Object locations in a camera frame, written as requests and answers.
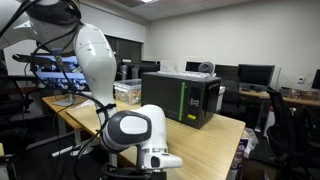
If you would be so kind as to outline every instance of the black chair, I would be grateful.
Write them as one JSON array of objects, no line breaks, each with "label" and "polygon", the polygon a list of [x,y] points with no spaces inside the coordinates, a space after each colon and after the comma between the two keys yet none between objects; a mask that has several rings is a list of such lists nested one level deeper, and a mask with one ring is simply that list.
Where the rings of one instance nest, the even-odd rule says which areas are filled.
[{"label": "black chair", "polygon": [[220,76],[220,78],[221,86],[225,87],[220,114],[234,119],[240,119],[240,79],[239,77],[233,76]]},{"label": "black chair", "polygon": [[281,171],[285,178],[294,178],[292,168],[301,167],[312,179],[307,168],[320,168],[319,149],[309,146],[297,148],[296,133],[293,126],[293,115],[283,101],[280,92],[268,87],[271,104],[274,109],[275,124],[267,129],[267,137],[271,150],[275,155],[275,162],[281,164]]},{"label": "black chair", "polygon": [[11,122],[10,117],[28,112],[33,100],[23,94],[17,82],[10,77],[0,78],[0,142],[7,153],[15,153],[33,142],[25,122]]}]

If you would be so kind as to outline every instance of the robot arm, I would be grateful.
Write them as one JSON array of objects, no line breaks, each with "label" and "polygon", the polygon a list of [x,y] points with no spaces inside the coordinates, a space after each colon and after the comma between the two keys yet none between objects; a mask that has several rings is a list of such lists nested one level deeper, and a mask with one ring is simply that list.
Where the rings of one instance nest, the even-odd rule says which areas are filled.
[{"label": "robot arm", "polygon": [[[20,6],[15,0],[2,1],[5,2],[0,7],[0,30]],[[62,48],[63,53],[73,50],[93,97],[103,106],[112,105],[117,69],[113,51],[100,29],[91,24],[79,23],[79,14],[69,10],[67,1],[34,2],[34,6],[22,13],[8,31],[2,36],[0,34],[0,49],[25,39],[33,39],[49,50]],[[75,33],[62,36],[75,28]],[[107,110],[107,114],[108,117],[105,117],[104,113],[98,113],[101,124],[109,118],[101,130],[100,138],[101,146],[106,151],[121,152],[130,146],[137,146],[139,170],[182,166],[181,158],[167,153],[165,116],[161,108],[146,105],[134,111],[117,112],[112,107]]]}]

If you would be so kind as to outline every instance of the wooden table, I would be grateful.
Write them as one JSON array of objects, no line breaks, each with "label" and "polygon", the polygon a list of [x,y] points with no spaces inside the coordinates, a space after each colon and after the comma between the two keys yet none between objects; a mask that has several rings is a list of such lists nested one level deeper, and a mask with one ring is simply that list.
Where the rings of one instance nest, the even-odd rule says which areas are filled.
[{"label": "wooden table", "polygon": [[[242,91],[242,90],[240,90],[239,92],[241,95],[253,96],[253,97],[258,97],[261,99],[269,99],[270,98],[269,94],[266,92]],[[287,97],[283,97],[283,100],[285,102],[294,103],[294,104],[320,107],[320,101],[315,101],[315,100],[291,99],[291,98],[287,98]]]},{"label": "wooden table", "polygon": [[[70,107],[63,107],[63,106],[57,106],[54,105],[53,103],[56,101],[59,101],[61,99],[64,98],[68,98],[66,95],[59,95],[59,96],[50,96],[50,97],[45,97],[42,98],[43,102],[51,109],[54,111],[54,113],[58,113],[58,125],[59,125],[59,136],[64,137],[64,136],[68,136],[72,133],[74,133],[74,141],[76,145],[81,145],[81,130],[82,130],[82,126],[80,124],[78,124],[73,118],[71,118],[68,114],[67,114],[67,110],[70,108],[75,108],[76,106],[79,106],[79,104],[75,104],[72,105]],[[83,103],[84,101],[86,101],[86,98],[82,98],[82,97],[77,97],[76,101],[78,101],[79,103]],[[67,133],[66,131],[66,124],[67,123],[70,127],[73,128],[73,132],[71,133]],[[52,140],[55,140],[56,137],[54,138],[49,138],[48,140],[45,140],[43,143],[47,143],[50,142]],[[52,154],[53,157],[58,156],[59,154],[63,154],[66,152],[69,152],[72,150],[72,146],[67,147],[65,149],[60,149],[58,152],[55,152]]]},{"label": "wooden table", "polygon": [[[56,101],[59,101],[61,99],[66,98],[66,95],[59,95],[59,96],[50,96],[50,97],[44,97],[42,98],[43,102],[51,109],[53,110],[55,113],[58,113],[58,117],[62,118],[66,123],[68,123],[73,129],[81,129],[82,126],[79,125],[73,118],[71,118],[68,114],[67,114],[67,110],[69,108],[74,108],[76,106],[78,106],[79,104],[75,104],[72,105],[64,110],[62,110],[63,106],[57,106],[54,105],[53,103]],[[76,98],[77,101],[79,101],[80,103],[83,103],[84,101],[86,101],[86,98],[82,98],[82,97],[78,97]]]},{"label": "wooden table", "polygon": [[[116,102],[118,110],[137,109]],[[100,128],[94,106],[69,109],[67,113],[91,134]],[[226,179],[233,157],[242,136],[245,123],[220,115],[197,130],[177,121],[166,119],[169,153],[183,159],[183,167],[168,169],[168,179]],[[135,164],[136,148],[121,153]]]}]

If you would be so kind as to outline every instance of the ceiling light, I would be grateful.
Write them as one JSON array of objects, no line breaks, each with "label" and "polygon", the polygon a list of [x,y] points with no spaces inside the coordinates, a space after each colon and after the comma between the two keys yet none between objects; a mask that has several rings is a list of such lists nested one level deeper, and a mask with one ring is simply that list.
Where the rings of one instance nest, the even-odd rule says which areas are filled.
[{"label": "ceiling light", "polygon": [[145,2],[145,3],[152,3],[152,2],[155,2],[155,1],[157,1],[157,0],[141,0],[141,1],[143,1],[143,2]]}]

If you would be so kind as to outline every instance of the computer monitor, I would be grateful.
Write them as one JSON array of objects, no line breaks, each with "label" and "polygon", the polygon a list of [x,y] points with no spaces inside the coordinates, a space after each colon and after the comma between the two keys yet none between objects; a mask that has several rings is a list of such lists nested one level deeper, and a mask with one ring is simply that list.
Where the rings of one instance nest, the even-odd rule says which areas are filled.
[{"label": "computer monitor", "polygon": [[238,76],[239,67],[238,66],[229,66],[229,65],[220,65],[216,64],[214,68],[214,73],[218,77],[220,76],[232,76],[237,77]]},{"label": "computer monitor", "polygon": [[316,75],[314,76],[311,88],[320,89],[320,69],[317,70]]},{"label": "computer monitor", "polygon": [[[35,57],[48,58],[55,61],[50,54],[35,55]],[[52,90],[78,90],[89,91],[89,86],[81,72],[76,56],[63,57],[63,69],[72,84],[69,84],[60,68],[54,64],[33,64],[32,72],[39,78],[39,88]]]},{"label": "computer monitor", "polygon": [[265,90],[271,83],[273,71],[273,65],[239,64],[240,85],[254,90]]},{"label": "computer monitor", "polygon": [[132,79],[132,68],[138,67],[138,78],[141,79],[141,74],[145,72],[158,72],[160,71],[160,64],[149,63],[124,63],[128,66],[127,79]]},{"label": "computer monitor", "polygon": [[191,62],[187,61],[186,64],[186,71],[193,71],[193,72],[198,72],[198,68],[201,62]]}]

